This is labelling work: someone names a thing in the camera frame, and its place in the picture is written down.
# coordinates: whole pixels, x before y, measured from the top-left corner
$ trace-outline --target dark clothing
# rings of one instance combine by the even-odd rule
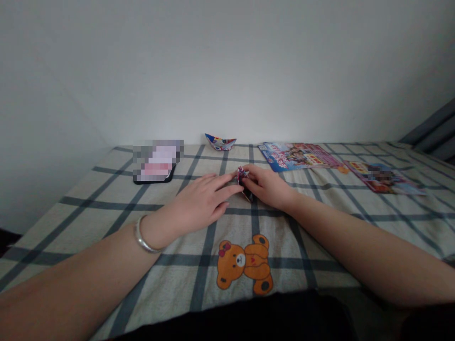
[[[400,339],[455,340],[454,312],[455,304],[417,310],[403,324]],[[296,337],[305,341],[357,340],[346,306],[334,297],[320,296],[315,290],[274,294],[187,313],[142,326],[115,340],[151,340],[173,335],[198,340],[236,340],[246,335],[267,340],[274,337],[284,340]]]

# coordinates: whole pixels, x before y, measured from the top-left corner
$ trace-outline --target teddy bear print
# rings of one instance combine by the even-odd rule
[[[273,288],[269,266],[269,241],[262,234],[253,236],[254,244],[241,246],[224,240],[219,244],[217,285],[226,290],[242,274],[254,279],[253,291],[265,295]]]

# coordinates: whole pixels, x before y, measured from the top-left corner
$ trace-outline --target silver bangle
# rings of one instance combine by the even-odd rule
[[[144,238],[142,238],[142,234],[141,234],[141,221],[142,221],[142,218],[144,218],[145,215],[143,215],[142,217],[140,217],[137,222],[136,222],[136,228],[134,229],[134,234],[136,236],[136,239],[137,239],[137,242],[139,243],[140,246],[142,246],[142,248],[149,252],[149,253],[160,253],[161,251],[163,251],[165,248],[162,248],[162,249],[159,249],[159,250],[155,250],[154,248],[151,248],[150,245],[148,245],[146,243],[146,241],[144,240]]]

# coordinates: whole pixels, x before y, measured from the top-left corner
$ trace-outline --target book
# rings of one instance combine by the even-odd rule
[[[417,184],[382,163],[345,161],[345,164],[374,193],[427,195]]]
[[[264,142],[258,148],[275,172],[343,166],[316,144]]]

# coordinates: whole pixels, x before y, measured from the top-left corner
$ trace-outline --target bed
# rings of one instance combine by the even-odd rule
[[[339,160],[380,162],[420,184],[427,196],[375,194],[353,173],[337,169],[280,173],[299,192],[364,219],[432,255],[455,254],[455,168],[398,143],[319,144]],[[80,252],[141,215],[156,211],[188,183],[206,173],[225,174],[239,165],[269,168],[257,146],[236,144],[218,152],[186,145],[184,158],[166,184],[135,185],[132,147],[114,148],[45,214],[1,259],[0,290],[6,290]],[[291,217],[238,194],[226,214],[208,228],[171,244],[127,295],[93,340],[113,337],[146,323],[258,295],[245,275],[227,289],[217,285],[221,241],[245,248],[261,235],[269,242],[274,292],[358,287],[353,278]]]

